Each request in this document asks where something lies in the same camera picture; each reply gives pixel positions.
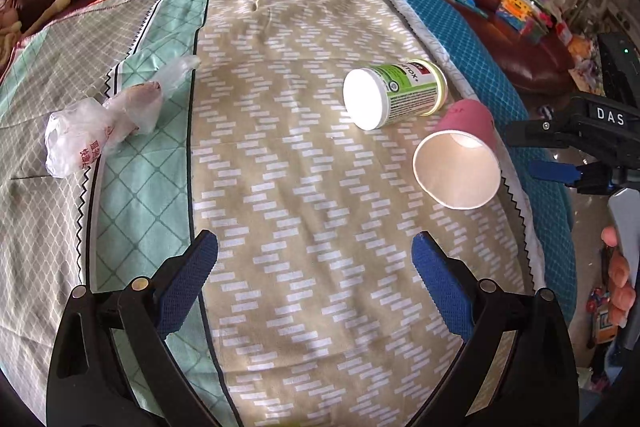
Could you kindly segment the person's right hand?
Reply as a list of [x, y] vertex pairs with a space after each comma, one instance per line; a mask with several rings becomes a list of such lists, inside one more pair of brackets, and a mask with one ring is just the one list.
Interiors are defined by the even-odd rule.
[[636, 292], [629, 284], [629, 265], [618, 248], [618, 236], [613, 227], [602, 230], [601, 239], [612, 248], [608, 264], [608, 290], [610, 291], [610, 320], [614, 325], [625, 327], [629, 311], [636, 300]]

